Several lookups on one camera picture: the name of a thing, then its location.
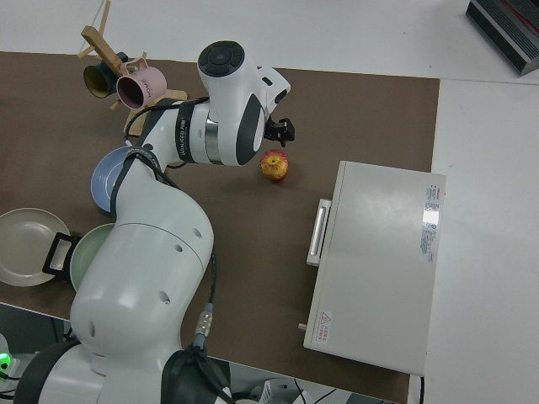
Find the red apple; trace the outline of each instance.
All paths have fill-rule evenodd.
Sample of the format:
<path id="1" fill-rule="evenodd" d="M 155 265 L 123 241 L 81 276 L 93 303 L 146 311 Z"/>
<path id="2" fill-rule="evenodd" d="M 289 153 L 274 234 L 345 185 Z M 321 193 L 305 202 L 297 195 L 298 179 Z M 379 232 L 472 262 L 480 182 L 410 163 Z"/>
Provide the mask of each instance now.
<path id="1" fill-rule="evenodd" d="M 270 150 L 260 159 L 262 174 L 272 181 L 279 181 L 288 172 L 288 157 L 281 150 Z"/>

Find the table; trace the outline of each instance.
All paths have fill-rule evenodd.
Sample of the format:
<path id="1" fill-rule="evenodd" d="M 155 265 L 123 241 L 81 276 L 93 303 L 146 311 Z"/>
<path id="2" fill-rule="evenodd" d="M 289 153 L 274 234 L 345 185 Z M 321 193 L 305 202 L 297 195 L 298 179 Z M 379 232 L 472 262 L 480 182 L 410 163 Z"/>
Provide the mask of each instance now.
<path id="1" fill-rule="evenodd" d="M 89 194 L 93 168 L 121 146 L 123 112 L 93 98 L 81 72 L 92 58 L 0 53 L 13 80 L 3 96 L 0 209 L 33 205 L 83 234 L 109 221 Z M 154 61 L 170 88 L 205 95 L 194 64 Z M 35 67 L 47 80 L 35 75 Z M 264 178 L 258 159 L 245 167 L 189 165 L 172 177 L 205 210 L 214 228 L 220 277 L 209 352 L 218 358 L 294 375 L 390 401 L 406 401 L 408 375 L 302 347 L 316 269 L 306 265 L 318 199 L 330 198 L 340 160 L 428 171 L 438 81 L 411 77 L 282 69 L 291 94 L 275 118 L 289 116 L 296 141 L 280 183 Z M 264 149 L 278 145 L 264 143 Z M 182 327 L 192 339 L 207 299 L 206 276 Z M 24 291 L 0 286 L 2 301 L 67 318 L 73 293 L 52 282 Z"/>
<path id="2" fill-rule="evenodd" d="M 2 4 L 9 18 L 0 24 L 0 50 L 76 54 L 83 47 L 80 30 L 91 23 L 100 3 Z M 195 61 L 205 45 L 227 38 L 248 45 L 260 62 L 271 66 L 441 78 L 432 169 L 446 174 L 457 190 L 446 203 L 458 221 L 441 238 L 425 402 L 534 402 L 539 387 L 533 353 L 539 352 L 539 343 L 530 340 L 537 334 L 536 293 L 530 287 L 537 284 L 533 269 L 538 265 L 529 244 L 516 235 L 522 222 L 504 218 L 516 217 L 515 199 L 509 195 L 530 183 L 523 169 L 539 169 L 530 157 L 539 125 L 531 107 L 537 105 L 539 72 L 518 77 L 468 23 L 467 4 L 344 0 L 335 7 L 303 1 L 208 0 L 171 2 L 163 9 L 140 0 L 114 0 L 105 36 L 113 46 L 134 53 L 146 50 L 160 59 Z M 150 24 L 139 23 L 137 13 L 142 12 Z M 488 103 L 479 106 L 485 100 Z M 502 116 L 504 124 L 499 125 Z M 508 132 L 518 132 L 514 142 Z M 471 158 L 470 141 L 474 150 L 488 145 L 486 152 Z M 483 192 L 476 192 L 477 187 Z M 533 212 L 539 195 L 533 188 L 527 192 L 529 198 L 522 203 Z M 475 226 L 479 216 L 492 221 L 490 230 L 496 231 L 481 237 L 482 228 Z M 533 213 L 528 217 L 536 219 Z M 461 248 L 463 229 L 474 248 Z M 536 231 L 528 231 L 527 242 L 536 240 Z M 504 235 L 502 246 L 496 240 Z M 504 270 L 510 259 L 519 263 L 516 273 Z M 475 268 L 472 274 L 493 276 L 482 282 L 462 265 Z M 409 402 L 417 403 L 419 381 L 412 378 L 411 387 Z"/>

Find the pan handle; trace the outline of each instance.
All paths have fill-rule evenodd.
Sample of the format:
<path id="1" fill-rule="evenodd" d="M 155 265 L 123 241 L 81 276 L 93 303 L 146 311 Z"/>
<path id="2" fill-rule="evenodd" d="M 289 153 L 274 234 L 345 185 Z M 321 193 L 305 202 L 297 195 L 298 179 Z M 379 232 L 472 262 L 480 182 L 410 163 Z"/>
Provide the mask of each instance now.
<path id="1" fill-rule="evenodd" d="M 79 237 L 79 236 L 70 236 L 65 233 L 57 232 L 57 234 L 54 236 L 54 239 L 52 240 L 51 248 L 49 249 L 47 258 L 45 259 L 45 262 L 43 263 L 42 271 L 46 274 L 55 275 L 58 278 L 63 279 L 63 280 L 70 280 L 69 268 L 71 265 L 71 257 L 73 255 L 73 250 L 75 249 L 75 247 L 77 246 L 81 238 L 82 237 Z M 67 251 L 67 254 L 64 257 L 64 262 L 61 268 L 55 269 L 55 268 L 51 268 L 51 263 L 52 263 L 52 259 L 54 258 L 54 254 L 56 253 L 56 250 L 58 248 L 58 244 L 60 243 L 60 240 L 63 240 L 65 242 L 70 242 L 71 246 L 69 247 L 69 250 Z"/>

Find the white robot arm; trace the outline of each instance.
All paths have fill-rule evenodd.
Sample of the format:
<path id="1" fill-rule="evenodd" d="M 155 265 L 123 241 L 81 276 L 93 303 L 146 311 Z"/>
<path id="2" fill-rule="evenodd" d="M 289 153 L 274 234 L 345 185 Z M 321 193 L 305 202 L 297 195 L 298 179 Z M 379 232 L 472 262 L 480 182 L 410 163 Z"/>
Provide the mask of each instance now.
<path id="1" fill-rule="evenodd" d="M 290 84 L 274 69 L 258 69 L 230 41 L 206 47 L 198 68 L 209 99 L 163 101 L 152 108 L 116 181 L 115 227 L 72 304 L 80 344 L 37 355 L 19 382 L 16 404 L 233 402 L 212 366 L 205 375 L 214 375 L 200 382 L 204 388 L 195 387 L 193 401 L 186 401 L 189 389 L 182 391 L 195 381 L 192 369 L 181 373 L 187 368 L 178 354 L 179 329 L 210 262 L 213 231 L 199 205 L 158 182 L 156 174 L 166 178 L 165 167 L 177 161 L 243 165 L 251 160 Z M 281 127 L 283 136 L 274 137 L 293 140 L 289 121 Z M 192 364 L 198 364 L 196 358 L 207 363 L 204 337 L 211 308 L 209 302 L 195 345 L 189 346 Z M 188 374 L 191 382 L 176 382 Z"/>

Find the white table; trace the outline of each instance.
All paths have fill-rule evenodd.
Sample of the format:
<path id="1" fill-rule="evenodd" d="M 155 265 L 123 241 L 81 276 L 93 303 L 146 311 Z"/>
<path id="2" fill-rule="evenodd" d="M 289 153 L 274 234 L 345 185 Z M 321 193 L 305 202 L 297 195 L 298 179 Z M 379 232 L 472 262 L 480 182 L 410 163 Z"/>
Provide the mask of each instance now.
<path id="1" fill-rule="evenodd" d="M 0 51 L 78 53 L 100 3 L 2 2 Z M 539 72 L 518 77 L 466 7 L 113 0 L 105 37 L 156 59 L 196 61 L 204 46 L 228 39 L 275 67 L 441 78 L 432 169 L 447 175 L 447 196 L 425 402 L 535 402 Z M 418 384 L 411 380 L 410 402 Z"/>

